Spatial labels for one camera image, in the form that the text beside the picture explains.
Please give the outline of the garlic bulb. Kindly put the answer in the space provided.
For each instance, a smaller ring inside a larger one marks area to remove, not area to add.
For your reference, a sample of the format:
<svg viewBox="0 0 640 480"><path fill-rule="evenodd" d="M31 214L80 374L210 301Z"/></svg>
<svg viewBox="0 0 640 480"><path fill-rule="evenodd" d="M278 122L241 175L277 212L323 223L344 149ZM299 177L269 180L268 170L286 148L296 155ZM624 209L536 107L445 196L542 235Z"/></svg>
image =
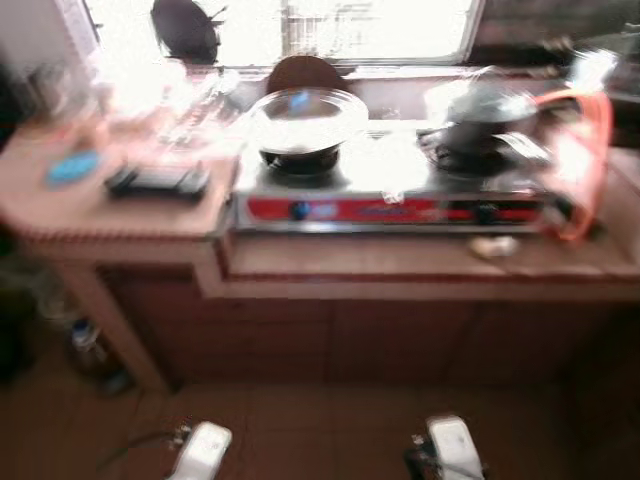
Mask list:
<svg viewBox="0 0 640 480"><path fill-rule="evenodd" d="M513 236L476 236L468 239L467 247L477 259L497 261L515 256L521 242Z"/></svg>

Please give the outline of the dark pot with glass lid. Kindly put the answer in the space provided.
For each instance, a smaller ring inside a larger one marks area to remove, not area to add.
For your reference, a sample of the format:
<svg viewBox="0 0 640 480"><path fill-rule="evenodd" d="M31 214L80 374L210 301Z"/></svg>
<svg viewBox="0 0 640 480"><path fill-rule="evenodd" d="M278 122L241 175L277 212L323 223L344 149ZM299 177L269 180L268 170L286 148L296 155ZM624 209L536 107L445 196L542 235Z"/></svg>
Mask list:
<svg viewBox="0 0 640 480"><path fill-rule="evenodd" d="M530 136L539 106L526 90L468 82L445 113L445 125L422 138L436 169L456 177L488 178L544 166L547 148Z"/></svg>

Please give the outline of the red steel gas stove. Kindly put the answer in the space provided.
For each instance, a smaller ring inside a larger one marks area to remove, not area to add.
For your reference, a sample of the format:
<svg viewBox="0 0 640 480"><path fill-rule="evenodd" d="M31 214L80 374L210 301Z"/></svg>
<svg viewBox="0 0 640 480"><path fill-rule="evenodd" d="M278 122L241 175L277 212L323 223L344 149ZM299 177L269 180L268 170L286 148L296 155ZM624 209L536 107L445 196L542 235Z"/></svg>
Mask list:
<svg viewBox="0 0 640 480"><path fill-rule="evenodd" d="M238 230L271 233L534 233L559 220L556 195L516 166L492 177L439 169L425 131L369 131L338 151L333 172L279 173L250 148L230 192Z"/></svg>

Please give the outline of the steel wok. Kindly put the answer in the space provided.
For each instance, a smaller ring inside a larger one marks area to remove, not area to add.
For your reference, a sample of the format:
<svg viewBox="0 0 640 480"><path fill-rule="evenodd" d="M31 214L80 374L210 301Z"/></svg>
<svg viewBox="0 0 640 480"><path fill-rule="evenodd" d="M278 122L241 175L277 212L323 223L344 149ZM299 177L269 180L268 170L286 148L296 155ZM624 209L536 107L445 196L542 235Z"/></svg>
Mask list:
<svg viewBox="0 0 640 480"><path fill-rule="evenodd" d="M337 168L340 146L365 131L369 108L343 90L288 88L261 97L248 116L262 163L280 174L315 177Z"/></svg>

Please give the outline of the brown round board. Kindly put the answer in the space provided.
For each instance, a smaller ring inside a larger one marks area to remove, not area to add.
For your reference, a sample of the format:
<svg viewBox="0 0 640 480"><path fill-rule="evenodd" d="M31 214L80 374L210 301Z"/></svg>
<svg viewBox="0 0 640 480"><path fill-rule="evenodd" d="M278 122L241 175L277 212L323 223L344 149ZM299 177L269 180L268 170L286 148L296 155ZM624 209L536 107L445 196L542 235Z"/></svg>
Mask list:
<svg viewBox="0 0 640 480"><path fill-rule="evenodd" d="M320 88L351 92L349 82L328 60L312 55L293 55L279 60L266 78L264 92L297 88Z"/></svg>

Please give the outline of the bright window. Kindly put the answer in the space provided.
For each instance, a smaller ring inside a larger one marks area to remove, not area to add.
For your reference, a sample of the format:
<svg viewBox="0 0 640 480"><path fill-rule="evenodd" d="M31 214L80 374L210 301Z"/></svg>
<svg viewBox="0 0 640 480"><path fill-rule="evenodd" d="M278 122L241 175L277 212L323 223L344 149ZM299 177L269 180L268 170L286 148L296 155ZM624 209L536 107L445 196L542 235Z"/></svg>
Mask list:
<svg viewBox="0 0 640 480"><path fill-rule="evenodd" d="M216 67L271 67L293 55L348 65L454 65L490 0L193 0L214 19ZM168 58L154 0L83 0L110 58Z"/></svg>

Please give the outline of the clear glass dish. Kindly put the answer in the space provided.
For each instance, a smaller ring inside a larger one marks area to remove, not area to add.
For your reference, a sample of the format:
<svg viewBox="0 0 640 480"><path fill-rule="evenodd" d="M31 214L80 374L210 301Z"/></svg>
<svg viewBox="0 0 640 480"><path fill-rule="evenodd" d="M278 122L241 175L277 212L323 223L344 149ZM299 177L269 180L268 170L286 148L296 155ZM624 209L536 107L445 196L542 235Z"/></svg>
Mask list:
<svg viewBox="0 0 640 480"><path fill-rule="evenodd" d="M197 148L210 142L216 133L237 122L243 113L234 93L241 84L236 72L214 70L196 83L195 92L184 102L175 120L157 137L161 145Z"/></svg>

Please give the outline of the black rectangular tool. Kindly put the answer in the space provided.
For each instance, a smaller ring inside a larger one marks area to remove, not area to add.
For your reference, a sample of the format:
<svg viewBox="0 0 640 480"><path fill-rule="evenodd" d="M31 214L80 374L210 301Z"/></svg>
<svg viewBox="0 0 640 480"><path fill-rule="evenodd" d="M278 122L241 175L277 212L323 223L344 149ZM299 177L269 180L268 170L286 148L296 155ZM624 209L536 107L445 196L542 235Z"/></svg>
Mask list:
<svg viewBox="0 0 640 480"><path fill-rule="evenodd" d="M198 202L209 187L211 172L200 166L124 165L102 186L113 198L165 197Z"/></svg>

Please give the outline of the black hanging pan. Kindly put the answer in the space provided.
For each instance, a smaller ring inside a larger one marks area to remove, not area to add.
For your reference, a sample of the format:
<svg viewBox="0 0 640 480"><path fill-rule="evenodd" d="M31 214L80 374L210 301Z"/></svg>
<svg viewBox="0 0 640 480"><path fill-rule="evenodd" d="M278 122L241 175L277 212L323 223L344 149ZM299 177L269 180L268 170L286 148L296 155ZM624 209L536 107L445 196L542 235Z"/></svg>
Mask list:
<svg viewBox="0 0 640 480"><path fill-rule="evenodd" d="M154 0L150 20L166 56L183 63L211 67L221 45L214 19L193 0Z"/></svg>

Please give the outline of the clear plastic bottle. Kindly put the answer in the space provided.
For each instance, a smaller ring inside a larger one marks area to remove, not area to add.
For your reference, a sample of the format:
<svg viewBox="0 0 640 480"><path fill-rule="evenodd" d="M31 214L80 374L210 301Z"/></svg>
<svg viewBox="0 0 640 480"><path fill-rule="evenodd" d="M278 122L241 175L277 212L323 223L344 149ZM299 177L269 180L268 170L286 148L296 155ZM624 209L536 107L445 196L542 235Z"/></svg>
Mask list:
<svg viewBox="0 0 640 480"><path fill-rule="evenodd" d="M67 353L73 369L105 396L115 396L132 387L131 376L122 361L105 342L100 329L87 317L72 324Z"/></svg>

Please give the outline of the blue round disc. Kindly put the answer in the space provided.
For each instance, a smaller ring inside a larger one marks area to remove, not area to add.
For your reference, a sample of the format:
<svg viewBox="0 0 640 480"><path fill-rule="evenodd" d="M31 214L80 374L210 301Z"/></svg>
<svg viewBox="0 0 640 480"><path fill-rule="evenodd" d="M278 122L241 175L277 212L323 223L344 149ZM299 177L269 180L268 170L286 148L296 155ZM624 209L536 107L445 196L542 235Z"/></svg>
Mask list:
<svg viewBox="0 0 640 480"><path fill-rule="evenodd" d="M69 186L69 184L90 177L99 169L100 163L100 152L93 150L74 151L64 159L55 161L47 169L44 178L45 184L50 187Z"/></svg>

